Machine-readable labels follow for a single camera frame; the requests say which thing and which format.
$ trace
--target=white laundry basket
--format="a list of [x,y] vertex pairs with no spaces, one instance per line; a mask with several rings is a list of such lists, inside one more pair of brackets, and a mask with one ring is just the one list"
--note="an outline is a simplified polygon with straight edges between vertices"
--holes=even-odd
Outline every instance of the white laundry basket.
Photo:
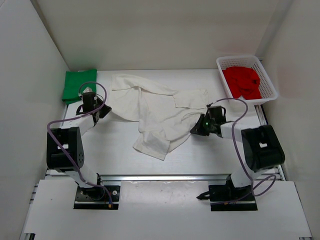
[[[241,97],[241,99],[244,100],[248,105],[261,105],[268,101],[275,100],[278,97],[278,93],[275,90],[275,87],[273,86],[264,67],[262,66],[261,62],[256,56],[253,56],[253,55],[223,56],[223,57],[219,57],[216,60],[216,64],[218,65],[220,80],[222,82],[226,96],[228,98],[233,98],[233,96],[222,70],[225,70],[226,68],[229,68],[229,67],[251,68],[251,69],[254,69],[258,74],[260,78],[259,90],[262,98],[245,100]],[[235,107],[235,108],[239,108],[241,107],[241,105],[244,105],[243,103],[235,100],[230,100],[229,103],[232,107]]]

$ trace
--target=cable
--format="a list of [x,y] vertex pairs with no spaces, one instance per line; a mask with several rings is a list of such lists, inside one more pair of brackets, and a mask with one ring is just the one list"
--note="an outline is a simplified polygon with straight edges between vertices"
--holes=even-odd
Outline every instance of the cable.
[[97,185],[97,184],[94,184],[92,182],[89,182],[89,181],[86,181],[84,179],[84,177],[82,176],[82,173],[80,171],[80,168],[78,167],[78,165],[76,164],[76,162],[73,160],[73,158],[70,156],[70,154],[67,152],[67,150],[63,147],[63,145],[59,142],[59,140],[55,137],[55,135],[52,133],[51,129],[50,129],[50,126],[52,124],[57,124],[57,123],[64,123],[64,122],[68,122],[68,121],[73,121],[73,120],[77,120],[77,119],[80,119],[80,118],[83,118],[85,116],[88,116],[90,114],[93,114],[93,113],[96,113],[98,112],[100,109],[103,108],[103,106],[105,105],[106,103],[106,100],[107,100],[107,90],[105,89],[105,87],[101,84],[101,83],[98,83],[98,82],[95,82],[95,81],[87,81],[85,83],[83,83],[80,87],[79,87],[79,91],[80,89],[86,85],[86,84],[97,84],[99,85],[103,91],[104,91],[104,99],[103,99],[103,102],[101,104],[101,106],[99,106],[98,108],[92,110],[92,111],[89,111],[85,114],[82,114],[80,116],[76,116],[76,117],[72,117],[72,118],[67,118],[67,119],[61,119],[61,120],[54,120],[54,121],[51,121],[47,124],[46,126],[46,129],[47,129],[47,132],[49,133],[49,135],[51,136],[51,138],[54,140],[54,142],[60,147],[60,149],[62,150],[62,152],[66,155],[66,157],[70,160],[70,162],[72,163],[72,165],[74,166],[75,170],[77,171],[77,173],[79,174],[79,178],[82,182],[88,184],[89,186],[92,186],[92,187],[97,187],[97,188],[102,188],[105,190],[105,192],[107,193],[107,195],[109,196],[109,207],[111,208],[113,203],[112,203],[112,198],[111,198],[111,194],[110,192],[108,191],[108,189],[103,186],[103,185]]
[[[234,149],[235,149],[236,155],[237,155],[237,157],[238,157],[238,159],[239,159],[239,162],[240,162],[240,164],[241,164],[241,167],[242,167],[245,175],[246,175],[246,176],[250,179],[250,181],[251,181],[251,192],[247,193],[246,195],[244,195],[244,196],[242,196],[242,197],[240,197],[240,198],[238,198],[238,199],[230,200],[230,201],[214,202],[214,203],[212,203],[212,205],[235,203],[235,202],[237,202],[237,201],[239,201],[239,200],[244,199],[244,198],[247,197],[249,194],[252,194],[254,197],[259,197],[259,196],[265,194],[265,193],[274,185],[275,181],[277,180],[277,176],[276,176],[276,175],[270,174],[269,176],[267,176],[267,177],[265,177],[264,179],[262,179],[256,186],[254,186],[254,179],[249,175],[249,173],[248,173],[248,171],[247,171],[247,169],[246,169],[246,167],[245,167],[245,164],[244,164],[244,162],[243,162],[243,160],[242,160],[242,158],[241,158],[241,155],[240,155],[240,152],[239,152],[239,149],[238,149],[238,146],[237,146],[237,142],[236,142],[236,137],[235,137],[235,127],[236,127],[236,124],[237,124],[237,122],[239,122],[239,121],[247,114],[248,109],[249,109],[248,104],[247,104],[245,101],[241,100],[241,99],[232,98],[232,97],[221,98],[221,99],[219,99],[219,100],[217,100],[217,101],[215,101],[215,102],[213,102],[213,103],[211,103],[211,104],[216,104],[216,103],[218,103],[218,102],[220,102],[220,101],[224,101],[224,100],[237,100],[237,101],[242,102],[242,103],[245,105],[245,111],[244,111],[244,113],[243,113],[237,120],[234,121],[234,123],[232,124],[232,127],[231,127],[231,132],[232,132],[232,141],[233,141],[233,145],[234,145]],[[272,177],[273,177],[273,180],[272,180],[271,184],[270,184],[263,192],[261,192],[261,193],[259,193],[259,194],[255,194],[254,190],[255,190],[257,187],[259,187],[262,183],[264,183],[265,181],[267,181],[268,179],[270,179],[270,178],[272,178]]]

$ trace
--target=white cloth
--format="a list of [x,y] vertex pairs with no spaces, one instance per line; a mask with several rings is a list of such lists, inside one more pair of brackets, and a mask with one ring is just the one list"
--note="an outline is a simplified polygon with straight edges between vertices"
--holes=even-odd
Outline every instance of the white cloth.
[[174,90],[160,83],[127,74],[112,76],[108,104],[123,119],[139,121],[140,136],[133,148],[164,160],[190,136],[206,112],[205,89]]

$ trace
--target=green cloth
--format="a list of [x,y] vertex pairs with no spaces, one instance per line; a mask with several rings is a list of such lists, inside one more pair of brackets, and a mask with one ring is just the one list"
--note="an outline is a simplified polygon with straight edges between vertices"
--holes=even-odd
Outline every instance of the green cloth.
[[[80,86],[86,82],[96,81],[97,69],[88,71],[67,71],[65,73],[62,101],[67,105],[80,101],[81,98],[78,95]],[[86,87],[91,88],[93,92],[97,92],[97,85],[94,83],[84,85],[81,91],[85,90]]]

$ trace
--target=white panel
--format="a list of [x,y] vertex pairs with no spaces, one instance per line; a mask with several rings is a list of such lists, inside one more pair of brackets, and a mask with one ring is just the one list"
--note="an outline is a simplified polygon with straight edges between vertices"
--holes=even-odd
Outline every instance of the white panel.
[[311,232],[320,239],[320,1],[296,0],[263,61],[279,98],[265,105]]
[[255,54],[278,0],[38,0],[71,69],[212,69]]
[[30,1],[5,1],[0,7],[0,239],[19,239],[34,185],[45,174],[46,124],[62,115],[67,69]]
[[72,180],[41,180],[25,233],[34,240],[298,240],[310,231],[293,182],[277,181],[258,211],[211,212],[206,181],[122,182],[119,210],[75,210]]
[[[172,89],[206,89],[209,101],[214,102],[226,97],[218,72],[216,69],[98,71],[97,81],[109,88],[113,74],[132,74]],[[100,87],[97,92],[103,94]],[[219,104],[226,108],[228,121],[242,115],[242,112],[232,112],[228,101]],[[78,105],[69,105],[67,117],[76,114]],[[256,128],[260,126],[258,116],[253,106],[249,109],[239,123]],[[86,163],[101,175],[231,174],[240,166],[232,140],[214,134],[191,135],[168,153],[164,161],[138,152],[132,147],[139,136],[138,125],[138,122],[126,122],[109,113],[82,136]],[[241,144],[239,150],[244,157]]]

